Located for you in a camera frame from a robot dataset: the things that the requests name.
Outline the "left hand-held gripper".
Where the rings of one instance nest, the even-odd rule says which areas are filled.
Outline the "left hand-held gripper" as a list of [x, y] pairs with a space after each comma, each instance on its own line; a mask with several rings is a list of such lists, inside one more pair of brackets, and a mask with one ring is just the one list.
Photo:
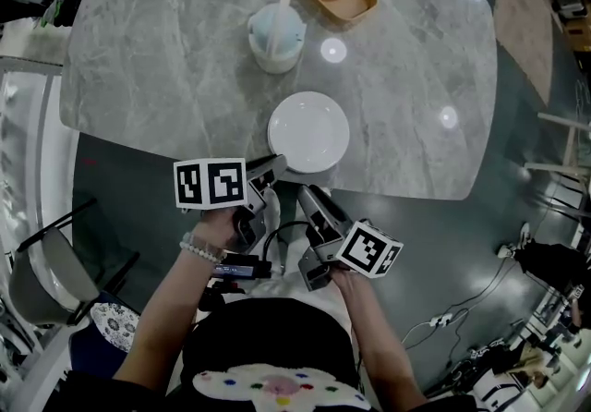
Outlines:
[[248, 254], [265, 233], [263, 193], [287, 170], [284, 155], [209, 158], [174, 163], [175, 204], [183, 210], [232, 208], [235, 237], [228, 250]]

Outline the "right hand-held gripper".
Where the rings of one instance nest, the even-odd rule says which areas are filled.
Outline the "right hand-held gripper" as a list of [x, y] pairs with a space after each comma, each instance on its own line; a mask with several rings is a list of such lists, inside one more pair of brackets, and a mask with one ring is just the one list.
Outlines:
[[383, 277], [404, 244], [377, 227], [356, 221], [319, 186], [302, 185], [298, 203], [309, 223], [310, 243], [298, 262], [308, 291], [319, 290], [331, 281], [331, 271], [357, 272], [369, 279]]

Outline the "person's right forearm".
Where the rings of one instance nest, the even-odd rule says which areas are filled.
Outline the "person's right forearm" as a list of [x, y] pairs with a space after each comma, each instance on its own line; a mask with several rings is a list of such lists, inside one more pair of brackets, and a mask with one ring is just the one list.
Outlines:
[[383, 412], [409, 412], [428, 400], [420, 392], [408, 355], [394, 334], [365, 276], [331, 271], [350, 316], [368, 378]]

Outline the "person's left forearm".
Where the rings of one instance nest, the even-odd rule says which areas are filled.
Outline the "person's left forearm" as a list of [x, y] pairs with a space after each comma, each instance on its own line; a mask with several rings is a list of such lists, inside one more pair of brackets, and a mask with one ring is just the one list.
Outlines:
[[115, 379], [167, 390], [214, 264], [181, 251], [142, 311], [130, 351]]

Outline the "person's left hand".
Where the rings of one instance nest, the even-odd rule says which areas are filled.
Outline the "person's left hand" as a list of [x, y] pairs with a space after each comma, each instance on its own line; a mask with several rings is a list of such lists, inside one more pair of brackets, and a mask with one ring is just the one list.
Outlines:
[[204, 211], [192, 230], [191, 244], [221, 261], [236, 239], [235, 208]]

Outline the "black waist-mounted device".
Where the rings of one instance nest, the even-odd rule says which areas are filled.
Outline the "black waist-mounted device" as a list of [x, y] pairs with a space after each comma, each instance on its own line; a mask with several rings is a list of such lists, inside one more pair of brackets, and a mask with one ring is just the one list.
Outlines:
[[271, 277], [271, 262], [257, 255], [228, 253], [211, 275], [216, 279], [256, 280]]

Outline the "white pitcher blue lid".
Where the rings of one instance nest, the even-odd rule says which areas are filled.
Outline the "white pitcher blue lid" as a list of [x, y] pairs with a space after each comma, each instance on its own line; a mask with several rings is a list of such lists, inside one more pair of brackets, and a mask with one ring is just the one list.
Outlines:
[[279, 0], [261, 8], [247, 22], [248, 42], [259, 67], [269, 74], [283, 74], [296, 66], [304, 47], [307, 24]]

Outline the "person's black patched top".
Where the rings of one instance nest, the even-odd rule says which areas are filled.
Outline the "person's black patched top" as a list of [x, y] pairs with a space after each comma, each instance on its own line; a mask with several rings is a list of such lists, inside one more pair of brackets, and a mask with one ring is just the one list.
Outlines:
[[289, 298], [229, 303], [200, 321], [182, 350], [180, 383], [156, 392], [113, 379], [123, 412], [373, 412], [358, 389], [349, 333]]

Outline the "blue stool floral seat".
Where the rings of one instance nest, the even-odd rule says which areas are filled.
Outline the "blue stool floral seat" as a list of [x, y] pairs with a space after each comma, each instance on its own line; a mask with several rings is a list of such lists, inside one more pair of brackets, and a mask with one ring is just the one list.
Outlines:
[[89, 323], [70, 336], [71, 369], [111, 379], [130, 351], [139, 315], [117, 297], [103, 292], [88, 318]]

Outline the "grey black folding chair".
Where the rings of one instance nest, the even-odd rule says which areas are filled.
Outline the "grey black folding chair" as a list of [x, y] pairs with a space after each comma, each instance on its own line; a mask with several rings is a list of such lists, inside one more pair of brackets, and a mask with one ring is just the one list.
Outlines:
[[74, 326], [82, 321], [101, 294], [116, 297], [140, 259], [130, 251], [106, 275], [101, 267], [91, 275], [63, 229], [97, 204], [92, 198], [25, 239], [14, 254], [8, 294], [15, 311], [34, 326]]

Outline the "white side table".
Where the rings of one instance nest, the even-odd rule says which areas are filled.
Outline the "white side table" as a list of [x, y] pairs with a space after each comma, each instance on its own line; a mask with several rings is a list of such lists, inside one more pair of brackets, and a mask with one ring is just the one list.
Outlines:
[[583, 134], [591, 134], [591, 125], [569, 120], [557, 115], [538, 113], [537, 117], [552, 124], [566, 127], [568, 129], [566, 146], [560, 164], [525, 163], [524, 169], [528, 171], [541, 171], [566, 176], [577, 182], [579, 189], [575, 192], [581, 194], [581, 201], [578, 208], [559, 201], [555, 203], [554, 197], [550, 198], [549, 208], [564, 216], [573, 218], [579, 222], [583, 219], [591, 220], [591, 165], [583, 165], [579, 162], [578, 140]]

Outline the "green black bag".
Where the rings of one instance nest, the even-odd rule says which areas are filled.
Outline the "green black bag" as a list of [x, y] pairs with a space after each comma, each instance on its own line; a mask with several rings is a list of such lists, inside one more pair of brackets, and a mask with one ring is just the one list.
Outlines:
[[48, 24], [54, 25], [60, 15], [61, 7], [69, 0], [54, 0], [45, 10], [42, 15], [40, 24], [45, 28]]

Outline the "beige rug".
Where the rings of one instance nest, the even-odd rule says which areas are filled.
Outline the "beige rug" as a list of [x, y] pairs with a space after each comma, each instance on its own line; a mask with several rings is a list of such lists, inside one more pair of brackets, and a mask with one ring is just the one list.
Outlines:
[[555, 22], [550, 0], [495, 0], [493, 18], [497, 40], [548, 103]]

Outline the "cardboard box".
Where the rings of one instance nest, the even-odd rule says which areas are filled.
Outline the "cardboard box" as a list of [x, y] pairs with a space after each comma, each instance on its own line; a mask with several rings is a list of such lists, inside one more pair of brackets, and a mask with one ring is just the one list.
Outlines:
[[591, 53], [591, 19], [571, 19], [563, 25], [571, 48], [578, 53]]

